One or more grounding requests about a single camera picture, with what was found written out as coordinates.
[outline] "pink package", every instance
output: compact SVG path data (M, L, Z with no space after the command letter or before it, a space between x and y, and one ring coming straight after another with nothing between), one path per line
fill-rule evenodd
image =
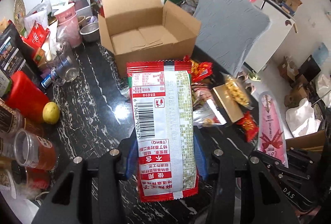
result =
M279 159L288 167L286 142L275 97L263 92L259 97L258 150Z

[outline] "glass mug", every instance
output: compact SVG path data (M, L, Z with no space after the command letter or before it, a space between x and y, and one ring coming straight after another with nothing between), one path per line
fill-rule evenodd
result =
M69 42L59 42L56 47L57 55L52 64L51 79L54 84L61 86L73 81L79 75L79 65Z

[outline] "open cardboard box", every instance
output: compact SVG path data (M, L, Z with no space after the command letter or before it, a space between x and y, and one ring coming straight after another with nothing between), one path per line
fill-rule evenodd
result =
M126 63L183 59L191 56L201 23L189 13L161 0L102 0L101 44L115 56L121 77Z

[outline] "red plastic object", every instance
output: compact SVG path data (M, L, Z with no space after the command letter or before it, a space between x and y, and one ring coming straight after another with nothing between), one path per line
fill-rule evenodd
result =
M23 116L36 123L44 122L42 111L50 102L48 97L22 71L15 72L11 79L13 86L5 100L6 105L18 109Z

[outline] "metal bowl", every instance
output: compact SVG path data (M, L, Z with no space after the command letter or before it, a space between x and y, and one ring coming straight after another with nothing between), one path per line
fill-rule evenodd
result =
M93 22L91 24L84 26L80 30L80 34L82 35L83 39L86 42L94 42L94 41L99 40L100 39L99 23Z

